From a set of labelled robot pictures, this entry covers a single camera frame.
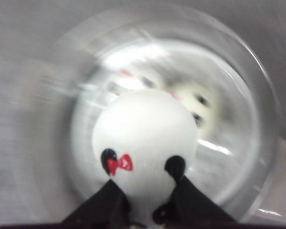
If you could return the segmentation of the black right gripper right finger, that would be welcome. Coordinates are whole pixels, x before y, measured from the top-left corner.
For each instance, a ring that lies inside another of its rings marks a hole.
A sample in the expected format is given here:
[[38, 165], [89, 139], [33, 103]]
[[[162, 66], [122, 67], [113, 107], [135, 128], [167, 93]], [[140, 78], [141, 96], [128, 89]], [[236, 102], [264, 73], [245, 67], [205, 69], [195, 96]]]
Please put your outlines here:
[[235, 223], [236, 220], [183, 177], [171, 199], [170, 221], [178, 224]]

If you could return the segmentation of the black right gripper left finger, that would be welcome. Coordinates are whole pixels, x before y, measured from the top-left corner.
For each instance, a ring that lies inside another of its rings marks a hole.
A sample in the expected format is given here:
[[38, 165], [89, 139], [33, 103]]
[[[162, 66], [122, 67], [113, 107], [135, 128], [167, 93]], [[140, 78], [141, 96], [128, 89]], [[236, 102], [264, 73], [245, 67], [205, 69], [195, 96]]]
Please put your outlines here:
[[62, 224], [129, 224], [130, 205], [125, 194], [112, 181], [82, 203]]

